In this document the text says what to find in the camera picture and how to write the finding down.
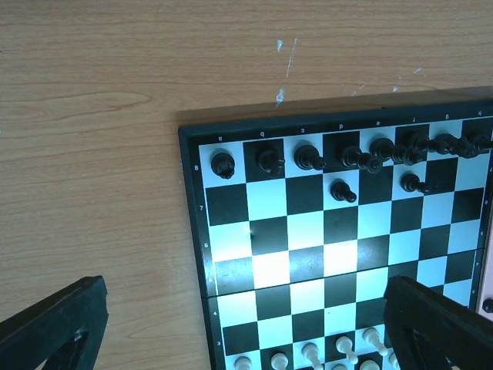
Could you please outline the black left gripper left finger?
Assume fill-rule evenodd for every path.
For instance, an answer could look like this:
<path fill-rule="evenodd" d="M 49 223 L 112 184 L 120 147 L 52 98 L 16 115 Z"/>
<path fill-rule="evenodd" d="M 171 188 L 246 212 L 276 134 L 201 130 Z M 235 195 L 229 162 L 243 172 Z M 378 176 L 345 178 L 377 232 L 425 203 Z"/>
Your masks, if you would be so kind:
<path fill-rule="evenodd" d="M 103 276 L 84 277 L 1 323 L 2 369 L 93 369 L 109 313 Z"/>

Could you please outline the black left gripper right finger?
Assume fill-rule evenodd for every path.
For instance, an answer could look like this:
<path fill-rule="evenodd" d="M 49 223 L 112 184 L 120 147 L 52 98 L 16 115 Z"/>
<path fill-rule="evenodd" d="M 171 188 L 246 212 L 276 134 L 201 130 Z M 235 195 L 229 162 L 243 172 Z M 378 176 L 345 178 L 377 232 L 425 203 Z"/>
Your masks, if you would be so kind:
<path fill-rule="evenodd" d="M 401 369 L 491 369 L 492 322 L 409 277 L 384 292 L 384 323 Z"/>

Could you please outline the black queen chess piece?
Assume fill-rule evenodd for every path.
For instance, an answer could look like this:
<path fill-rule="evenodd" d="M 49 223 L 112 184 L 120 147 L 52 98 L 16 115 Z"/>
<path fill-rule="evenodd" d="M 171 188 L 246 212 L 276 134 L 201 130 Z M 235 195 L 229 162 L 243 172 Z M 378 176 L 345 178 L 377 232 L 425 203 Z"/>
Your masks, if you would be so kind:
<path fill-rule="evenodd" d="M 365 170 L 378 173 L 382 167 L 382 159 L 370 153 L 363 153 L 358 146 L 347 146 L 340 154 L 340 161 L 345 168 Z"/>

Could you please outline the black bishop chess piece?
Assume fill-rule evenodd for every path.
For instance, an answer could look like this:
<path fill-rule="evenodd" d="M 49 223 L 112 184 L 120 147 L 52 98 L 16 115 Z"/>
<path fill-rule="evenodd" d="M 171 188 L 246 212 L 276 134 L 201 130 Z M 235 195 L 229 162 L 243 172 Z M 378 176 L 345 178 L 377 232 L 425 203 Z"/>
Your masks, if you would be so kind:
<path fill-rule="evenodd" d="M 294 153 L 294 162 L 301 170 L 323 170 L 326 166 L 324 158 L 315 146 L 299 146 Z"/>
<path fill-rule="evenodd" d="M 451 145 L 447 140 L 431 140 L 427 134 L 422 132 L 411 132 L 405 137 L 407 147 L 418 152 L 448 154 Z"/>

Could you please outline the black king chess piece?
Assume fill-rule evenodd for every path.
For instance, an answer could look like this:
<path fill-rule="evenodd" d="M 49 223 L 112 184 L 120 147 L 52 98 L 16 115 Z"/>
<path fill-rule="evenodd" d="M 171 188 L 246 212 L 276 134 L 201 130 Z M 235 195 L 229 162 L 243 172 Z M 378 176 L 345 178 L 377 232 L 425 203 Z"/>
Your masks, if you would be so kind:
<path fill-rule="evenodd" d="M 395 145 L 388 138 L 379 138 L 370 145 L 370 153 L 382 159 L 383 162 L 393 160 L 395 164 L 412 166 L 422 161 L 421 153 L 415 148 Z"/>

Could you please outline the black knight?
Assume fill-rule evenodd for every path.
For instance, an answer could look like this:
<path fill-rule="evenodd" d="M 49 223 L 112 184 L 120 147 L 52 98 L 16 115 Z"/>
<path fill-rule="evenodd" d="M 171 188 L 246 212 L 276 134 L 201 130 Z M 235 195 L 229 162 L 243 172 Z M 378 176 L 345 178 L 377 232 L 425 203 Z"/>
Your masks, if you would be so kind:
<path fill-rule="evenodd" d="M 478 155 L 478 150 L 468 140 L 467 137 L 456 138 L 450 133 L 443 133 L 435 137 L 437 142 L 436 152 L 442 155 L 458 155 L 466 159 L 474 158 Z"/>

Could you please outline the black rook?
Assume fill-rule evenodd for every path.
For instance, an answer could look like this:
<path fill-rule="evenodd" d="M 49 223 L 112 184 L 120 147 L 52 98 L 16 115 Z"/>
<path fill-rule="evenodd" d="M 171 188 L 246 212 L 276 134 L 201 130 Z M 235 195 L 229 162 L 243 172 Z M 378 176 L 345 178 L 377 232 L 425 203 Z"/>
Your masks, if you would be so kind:
<path fill-rule="evenodd" d="M 224 180 L 230 179 L 235 172 L 234 158 L 228 153 L 217 153 L 211 159 L 211 170 Z"/>
<path fill-rule="evenodd" d="M 492 139 L 483 133 L 472 133 L 466 136 L 466 138 L 472 145 L 473 152 L 476 154 L 487 153 L 492 150 Z"/>

